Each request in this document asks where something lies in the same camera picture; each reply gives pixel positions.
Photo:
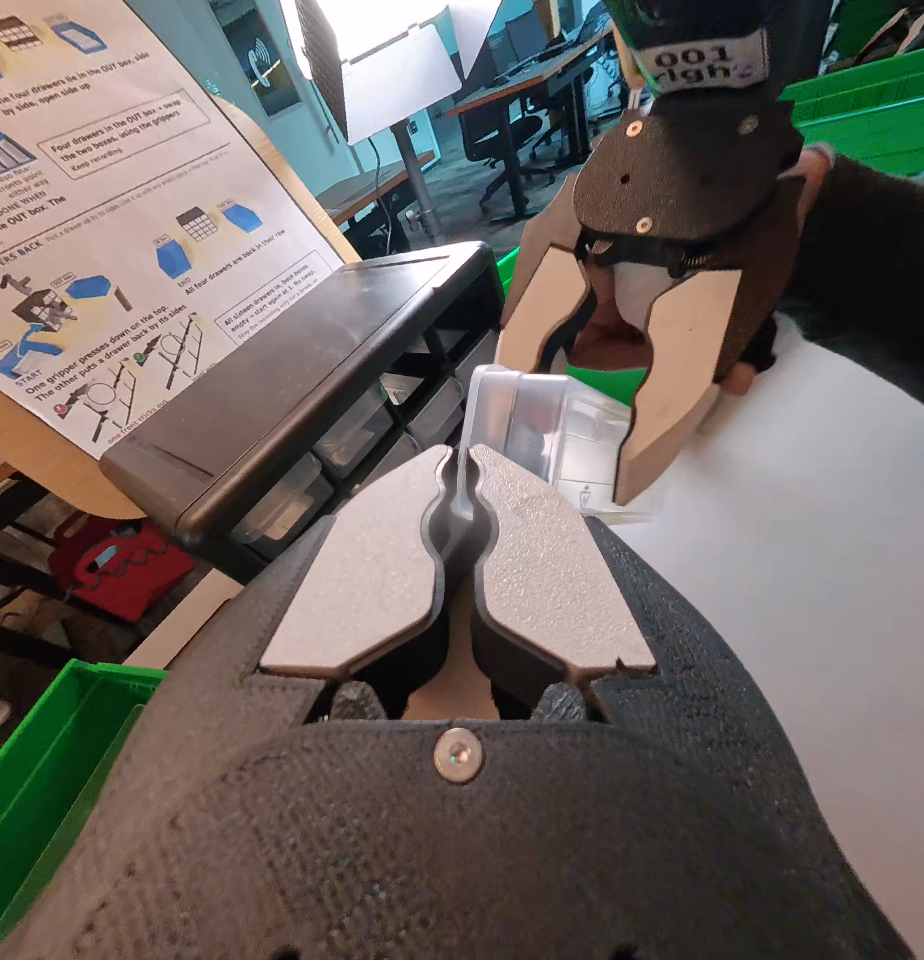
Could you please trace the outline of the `background office desk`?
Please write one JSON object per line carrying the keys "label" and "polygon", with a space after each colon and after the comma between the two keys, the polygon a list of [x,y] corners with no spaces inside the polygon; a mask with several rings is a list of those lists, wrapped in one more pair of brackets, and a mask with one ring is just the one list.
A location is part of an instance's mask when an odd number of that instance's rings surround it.
{"label": "background office desk", "polygon": [[[513,210],[492,218],[493,225],[517,223],[537,214],[529,208],[524,181],[545,177],[552,183],[559,171],[581,165],[588,159],[591,144],[584,79],[599,54],[607,50],[611,36],[611,22],[605,19],[585,42],[476,90],[449,112],[459,119],[466,158],[470,162],[501,165],[501,172],[491,182],[490,190],[480,198],[479,208],[487,213],[493,193],[507,186]],[[565,115],[567,158],[554,166],[526,165],[519,158],[518,152],[525,143],[517,141],[514,134],[511,106],[534,95],[551,100]]]}

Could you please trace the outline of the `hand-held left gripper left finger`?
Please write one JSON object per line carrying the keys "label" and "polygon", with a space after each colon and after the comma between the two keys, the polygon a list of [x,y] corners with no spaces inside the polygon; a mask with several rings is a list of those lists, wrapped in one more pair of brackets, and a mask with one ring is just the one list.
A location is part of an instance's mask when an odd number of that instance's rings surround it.
{"label": "hand-held left gripper left finger", "polygon": [[433,446],[340,510],[262,653],[281,676],[352,676],[428,626],[444,565],[427,523],[453,450]]}

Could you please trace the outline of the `metal light stand pole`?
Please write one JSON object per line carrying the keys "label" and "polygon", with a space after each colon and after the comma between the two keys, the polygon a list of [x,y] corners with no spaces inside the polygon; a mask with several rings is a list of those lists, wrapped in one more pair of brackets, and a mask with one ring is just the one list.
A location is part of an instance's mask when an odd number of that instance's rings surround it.
{"label": "metal light stand pole", "polygon": [[396,121],[390,126],[390,130],[396,139],[408,181],[416,195],[422,228],[434,245],[444,245],[448,240],[422,174],[420,161],[408,129],[408,119],[402,118]]}

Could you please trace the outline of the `person's right forearm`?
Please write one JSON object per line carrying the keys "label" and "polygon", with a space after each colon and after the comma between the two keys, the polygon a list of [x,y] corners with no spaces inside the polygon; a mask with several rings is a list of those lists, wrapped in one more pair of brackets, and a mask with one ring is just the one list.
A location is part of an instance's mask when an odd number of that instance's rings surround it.
{"label": "person's right forearm", "polygon": [[814,144],[801,240],[780,312],[805,341],[924,405],[924,177],[883,174]]}

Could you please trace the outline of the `white softbox light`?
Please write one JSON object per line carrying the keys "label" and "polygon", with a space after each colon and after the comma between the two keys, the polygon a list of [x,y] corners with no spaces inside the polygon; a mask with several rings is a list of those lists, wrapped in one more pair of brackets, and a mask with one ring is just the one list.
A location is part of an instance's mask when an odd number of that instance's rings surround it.
{"label": "white softbox light", "polygon": [[349,145],[456,93],[499,1],[281,1],[291,49]]}

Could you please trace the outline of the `green plastic bin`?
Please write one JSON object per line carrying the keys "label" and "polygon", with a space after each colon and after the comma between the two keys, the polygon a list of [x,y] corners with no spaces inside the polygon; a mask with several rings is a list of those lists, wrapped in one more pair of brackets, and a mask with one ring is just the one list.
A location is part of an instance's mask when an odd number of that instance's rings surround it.
{"label": "green plastic bin", "polygon": [[0,942],[71,850],[165,676],[73,659],[0,748]]}
{"label": "green plastic bin", "polygon": [[[924,174],[924,50],[906,56],[888,57],[830,75],[791,84],[781,94],[793,105],[792,122],[804,137],[805,145],[825,141],[844,154],[898,176]],[[606,133],[597,141],[583,172],[594,170],[595,160],[606,161],[609,147],[626,140],[623,132],[633,118]],[[527,274],[516,264],[519,249],[499,261],[498,271],[506,293],[503,318],[514,310],[510,293],[514,279]],[[753,364],[763,370],[772,366],[777,328],[773,318],[759,330],[761,345],[753,344]],[[624,370],[568,369],[570,376],[602,394],[631,405],[636,389],[645,378],[642,368]]]}

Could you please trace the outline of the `person's right hand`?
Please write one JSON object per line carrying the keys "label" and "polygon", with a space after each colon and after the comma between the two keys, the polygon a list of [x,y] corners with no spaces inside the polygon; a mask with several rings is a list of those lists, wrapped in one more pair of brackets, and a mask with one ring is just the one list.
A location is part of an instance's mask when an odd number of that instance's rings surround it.
{"label": "person's right hand", "polygon": [[644,334],[626,322],[614,299],[600,302],[577,335],[568,361],[584,370],[647,369],[652,349]]}

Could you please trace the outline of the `black drawer cabinet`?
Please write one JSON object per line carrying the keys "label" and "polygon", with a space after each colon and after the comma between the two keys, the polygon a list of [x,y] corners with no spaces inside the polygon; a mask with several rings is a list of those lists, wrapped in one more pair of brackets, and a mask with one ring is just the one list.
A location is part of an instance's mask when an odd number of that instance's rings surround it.
{"label": "black drawer cabinet", "polygon": [[[488,346],[504,293],[492,249],[465,242],[346,265],[108,450],[100,468],[180,548],[247,584],[370,481],[401,436],[454,445],[460,366]],[[384,375],[416,381],[346,475],[316,444]],[[271,546],[235,529],[306,454],[328,496]]]}

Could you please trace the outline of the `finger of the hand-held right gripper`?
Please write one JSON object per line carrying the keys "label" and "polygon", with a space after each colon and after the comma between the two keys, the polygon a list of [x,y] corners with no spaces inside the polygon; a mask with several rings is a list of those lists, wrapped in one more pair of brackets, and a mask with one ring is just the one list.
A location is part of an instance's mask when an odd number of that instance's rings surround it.
{"label": "finger of the hand-held right gripper", "polygon": [[560,191],[527,223],[503,308],[501,366],[523,374],[547,374],[559,351],[569,357],[599,304],[588,267],[612,278],[611,251],[611,241],[590,239],[572,191]]}
{"label": "finger of the hand-held right gripper", "polygon": [[742,270],[703,270],[652,302],[651,364],[619,449],[613,501],[626,506],[655,483],[716,400],[715,374]]}

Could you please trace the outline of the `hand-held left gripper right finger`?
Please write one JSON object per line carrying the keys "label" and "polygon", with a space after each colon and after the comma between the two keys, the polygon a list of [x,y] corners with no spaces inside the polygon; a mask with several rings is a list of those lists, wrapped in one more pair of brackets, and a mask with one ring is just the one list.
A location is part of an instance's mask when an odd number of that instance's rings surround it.
{"label": "hand-held left gripper right finger", "polygon": [[589,682],[656,659],[583,516],[479,444],[473,500],[491,532],[475,569],[480,666],[498,685]]}

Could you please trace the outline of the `printed instruction poster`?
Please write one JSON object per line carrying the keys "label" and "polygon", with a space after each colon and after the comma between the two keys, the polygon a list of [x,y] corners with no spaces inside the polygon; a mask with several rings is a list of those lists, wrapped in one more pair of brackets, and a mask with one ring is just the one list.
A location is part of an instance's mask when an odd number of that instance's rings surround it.
{"label": "printed instruction poster", "polygon": [[98,461],[342,264],[128,4],[0,1],[0,393]]}

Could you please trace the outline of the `red bag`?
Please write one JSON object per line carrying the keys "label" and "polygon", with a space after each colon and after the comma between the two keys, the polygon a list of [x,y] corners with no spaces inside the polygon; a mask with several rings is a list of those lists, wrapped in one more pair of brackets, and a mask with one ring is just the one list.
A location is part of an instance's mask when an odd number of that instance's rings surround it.
{"label": "red bag", "polygon": [[147,518],[76,512],[54,530],[47,564],[67,597],[136,623],[195,568]]}

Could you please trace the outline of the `wooden poster board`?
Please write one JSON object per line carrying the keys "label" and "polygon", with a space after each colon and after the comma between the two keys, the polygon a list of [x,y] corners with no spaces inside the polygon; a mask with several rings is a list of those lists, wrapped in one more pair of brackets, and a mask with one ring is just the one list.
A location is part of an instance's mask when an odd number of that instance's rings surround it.
{"label": "wooden poster board", "polygon": [[[360,262],[355,248],[252,117],[219,96],[210,98],[342,261]],[[7,477],[8,470],[23,474],[77,510],[115,520],[145,516],[144,510],[101,472],[97,461],[1,392],[0,461],[5,464],[2,478]]]}

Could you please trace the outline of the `clear plastic drawer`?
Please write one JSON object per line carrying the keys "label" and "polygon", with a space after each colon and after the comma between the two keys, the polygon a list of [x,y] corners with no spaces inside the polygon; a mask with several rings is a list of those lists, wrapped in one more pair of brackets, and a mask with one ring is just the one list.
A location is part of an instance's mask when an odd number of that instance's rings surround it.
{"label": "clear plastic drawer", "polygon": [[461,435],[456,504],[471,519],[468,450],[482,445],[539,477],[585,516],[610,526],[648,522],[659,493],[632,505],[612,500],[618,451],[631,409],[572,376],[478,366],[468,385]]}

